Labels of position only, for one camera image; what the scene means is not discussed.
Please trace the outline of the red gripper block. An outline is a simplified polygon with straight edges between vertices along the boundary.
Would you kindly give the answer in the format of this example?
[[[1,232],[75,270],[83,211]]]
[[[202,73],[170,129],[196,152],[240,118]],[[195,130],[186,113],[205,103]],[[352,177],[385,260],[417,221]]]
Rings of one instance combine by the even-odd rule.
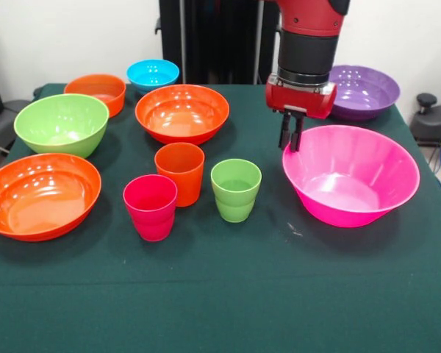
[[[300,149],[305,116],[325,119],[329,116],[337,96],[337,86],[327,82],[322,87],[290,85],[280,80],[277,74],[269,75],[265,84],[266,104],[272,110],[283,113],[279,136],[279,148],[285,149],[290,142],[290,151]],[[290,116],[295,119],[295,130],[290,141]]]

